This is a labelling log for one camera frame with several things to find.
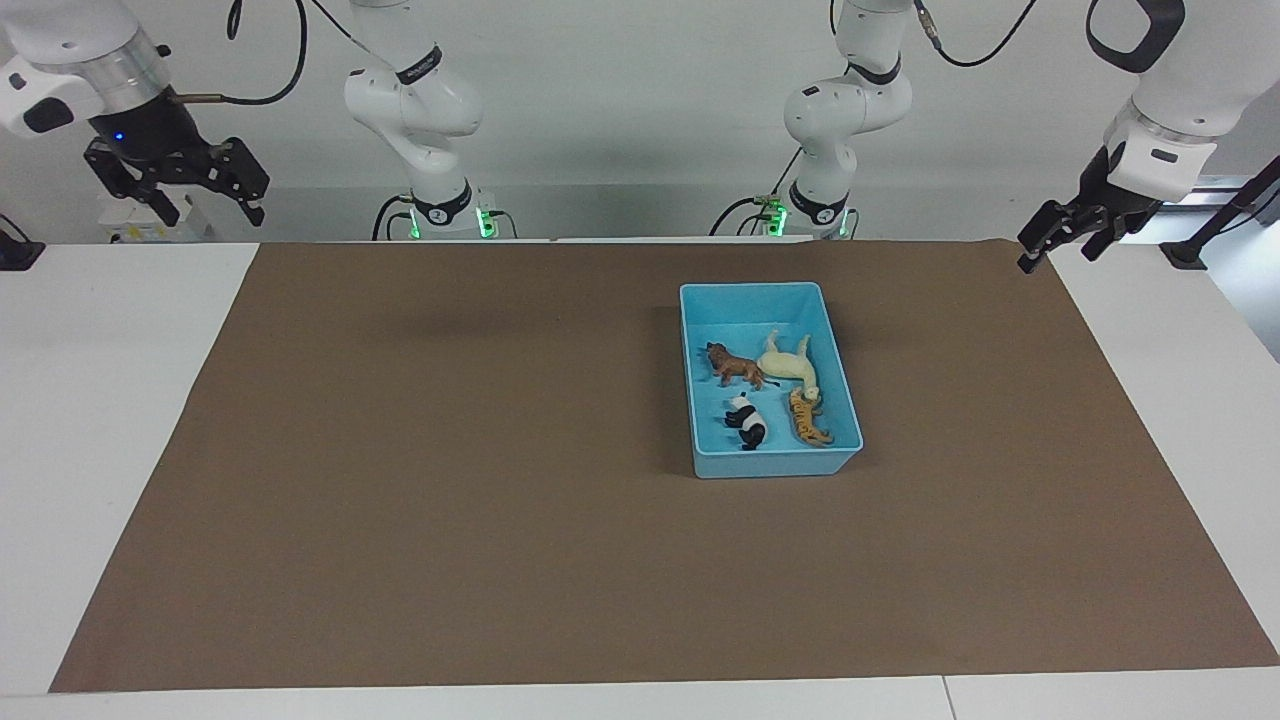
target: black strap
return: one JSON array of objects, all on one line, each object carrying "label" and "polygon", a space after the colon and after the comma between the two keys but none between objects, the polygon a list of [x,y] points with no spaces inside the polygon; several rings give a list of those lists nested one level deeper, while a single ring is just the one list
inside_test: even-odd
[{"label": "black strap", "polygon": [[790,195],[791,195],[791,204],[796,206],[796,210],[800,210],[805,215],[809,215],[809,219],[813,220],[813,224],[818,227],[829,225],[831,223],[835,223],[836,219],[840,218],[840,213],[845,209],[845,205],[849,204],[847,193],[845,193],[842,199],[837,200],[836,202],[832,202],[831,205],[814,202],[813,200],[809,200],[800,192],[800,183],[791,183]]},{"label": "black strap", "polygon": [[873,73],[861,65],[855,65],[849,63],[849,69],[867,78],[867,82],[872,85],[888,85],[897,79],[897,74],[902,72],[902,55],[897,55],[897,63],[887,73]]},{"label": "black strap", "polygon": [[421,60],[396,73],[396,77],[399,78],[403,85],[413,85],[415,82],[422,79],[426,73],[439,68],[440,60],[443,59],[444,51],[440,50],[439,45],[436,45],[435,47],[431,47],[431,51],[428,53]]},{"label": "black strap", "polygon": [[453,222],[453,218],[458,213],[466,210],[467,205],[471,204],[471,182],[467,181],[467,186],[462,188],[462,195],[449,200],[447,202],[440,202],[439,205],[431,205],[430,202],[422,202],[417,197],[413,199],[413,206],[417,208],[422,217],[426,218],[428,223],[436,227],[444,227]]},{"label": "black strap", "polygon": [[1089,14],[1084,22],[1084,32],[1089,36],[1089,47],[1093,53],[1121,70],[1134,74],[1144,73],[1156,64],[1187,20],[1187,5],[1183,0],[1138,0],[1138,5],[1151,19],[1151,28],[1130,53],[1107,47],[1093,35],[1093,10],[1098,6],[1098,0],[1089,3]]}]

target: animal figurine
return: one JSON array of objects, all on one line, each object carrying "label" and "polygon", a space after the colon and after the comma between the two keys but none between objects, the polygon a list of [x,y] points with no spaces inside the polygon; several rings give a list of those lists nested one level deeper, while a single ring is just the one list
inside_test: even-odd
[{"label": "animal figurine", "polygon": [[765,433],[769,432],[769,428],[764,424],[764,418],[751,405],[751,401],[746,398],[745,392],[731,398],[728,404],[733,407],[733,411],[724,414],[724,424],[737,428],[737,434],[742,438],[742,450],[760,447]]},{"label": "animal figurine", "polygon": [[800,439],[814,447],[826,447],[833,442],[832,437],[818,429],[813,424],[814,415],[822,415],[817,402],[810,402],[800,393],[800,388],[791,391],[787,396],[787,405],[791,407],[791,423],[796,427]]},{"label": "animal figurine", "polygon": [[795,354],[778,352],[778,331],[769,333],[764,341],[764,355],[755,361],[756,365],[774,378],[788,378],[804,383],[804,397],[809,402],[817,404],[820,397],[818,389],[818,373],[809,361],[809,336],[800,340]]},{"label": "animal figurine", "polygon": [[760,366],[754,360],[733,356],[728,348],[718,342],[707,343],[707,357],[712,361],[714,374],[721,379],[721,387],[727,386],[733,375],[742,375],[755,389],[764,387],[764,383],[782,387],[781,383],[764,379],[764,373],[760,372]]}]

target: metal cylinder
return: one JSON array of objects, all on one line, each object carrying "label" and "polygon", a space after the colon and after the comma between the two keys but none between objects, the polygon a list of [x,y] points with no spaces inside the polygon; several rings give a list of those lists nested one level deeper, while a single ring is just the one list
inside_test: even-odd
[{"label": "metal cylinder", "polygon": [[141,28],[123,46],[101,58],[61,65],[32,63],[32,67],[47,73],[84,78],[102,96],[105,114],[145,105],[169,86],[169,68]]}]

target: black stand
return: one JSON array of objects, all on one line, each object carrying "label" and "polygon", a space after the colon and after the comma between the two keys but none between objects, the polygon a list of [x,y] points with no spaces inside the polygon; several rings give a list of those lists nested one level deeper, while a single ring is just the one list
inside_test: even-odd
[{"label": "black stand", "polygon": [[36,258],[44,251],[44,242],[18,242],[0,231],[0,272],[26,270],[36,264]]},{"label": "black stand", "polygon": [[1169,263],[1178,268],[1179,270],[1207,270],[1204,263],[1201,260],[1201,250],[1208,245],[1211,240],[1222,233],[1222,228],[1229,225],[1231,220],[1240,217],[1253,201],[1262,196],[1271,186],[1280,181],[1280,156],[1271,160],[1271,164],[1263,168],[1258,177],[1244,183],[1240,192],[1231,199],[1230,202],[1222,206],[1221,210],[1213,214],[1212,218],[1204,227],[1196,231],[1196,234],[1190,240],[1183,242],[1162,242],[1160,250],[1164,251],[1165,258],[1169,258]]}]

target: brown lion figurine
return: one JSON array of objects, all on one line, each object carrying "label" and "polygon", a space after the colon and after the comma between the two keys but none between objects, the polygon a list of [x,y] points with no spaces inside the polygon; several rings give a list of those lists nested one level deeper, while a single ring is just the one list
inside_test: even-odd
[{"label": "brown lion figurine", "polygon": [[721,379],[721,387],[727,386],[733,379],[733,375],[742,375],[755,389],[764,387],[764,383],[782,387],[780,383],[764,379],[764,373],[760,372],[760,366],[755,364],[755,360],[731,355],[728,348],[718,342],[707,343],[707,357],[712,361],[714,374]]}]

